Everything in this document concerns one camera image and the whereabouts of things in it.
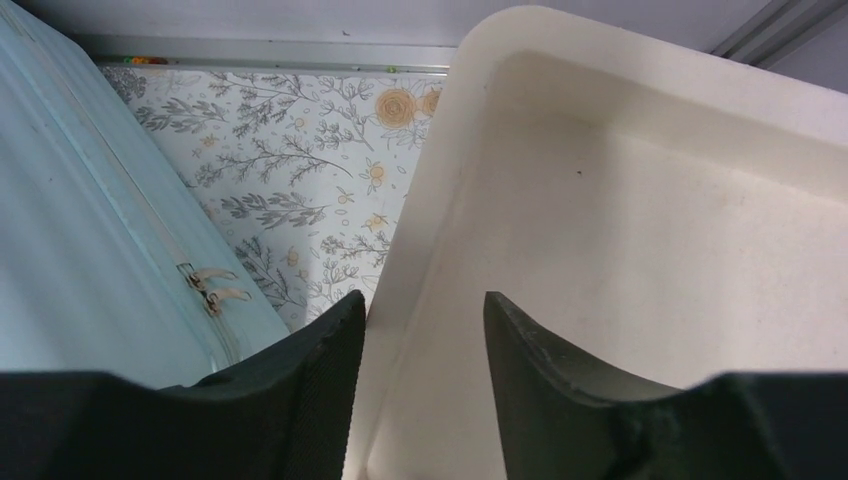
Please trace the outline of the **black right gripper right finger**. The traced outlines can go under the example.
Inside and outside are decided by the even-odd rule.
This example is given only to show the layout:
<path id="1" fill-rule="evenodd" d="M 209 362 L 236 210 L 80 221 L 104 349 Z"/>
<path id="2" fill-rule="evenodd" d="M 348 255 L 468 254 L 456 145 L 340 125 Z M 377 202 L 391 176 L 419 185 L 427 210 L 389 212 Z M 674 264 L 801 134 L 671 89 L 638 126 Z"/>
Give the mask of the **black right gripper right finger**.
<path id="1" fill-rule="evenodd" d="M 729 372 L 678 390 L 619 369 L 499 292 L 484 331 L 511 479 L 843 479 L 843 372 Z"/>

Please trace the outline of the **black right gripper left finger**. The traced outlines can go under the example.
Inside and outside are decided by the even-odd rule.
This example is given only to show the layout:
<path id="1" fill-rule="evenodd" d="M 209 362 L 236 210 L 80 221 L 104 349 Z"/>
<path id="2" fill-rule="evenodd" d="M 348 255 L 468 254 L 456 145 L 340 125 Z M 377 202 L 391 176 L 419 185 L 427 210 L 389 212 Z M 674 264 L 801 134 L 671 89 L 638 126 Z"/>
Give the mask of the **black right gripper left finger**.
<path id="1" fill-rule="evenodd" d="M 5 479 L 338 479 L 366 329 L 352 291 L 190 387 L 105 372 L 5 373 Z"/>

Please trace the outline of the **light blue ribbed suitcase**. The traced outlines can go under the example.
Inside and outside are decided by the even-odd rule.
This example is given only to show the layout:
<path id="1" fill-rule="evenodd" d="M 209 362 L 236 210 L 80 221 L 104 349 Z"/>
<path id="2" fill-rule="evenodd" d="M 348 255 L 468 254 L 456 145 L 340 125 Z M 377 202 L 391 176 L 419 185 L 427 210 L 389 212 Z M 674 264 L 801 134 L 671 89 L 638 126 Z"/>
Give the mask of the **light blue ribbed suitcase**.
<path id="1" fill-rule="evenodd" d="M 100 70 L 1 5 L 1 369 L 191 385 L 288 328 Z"/>

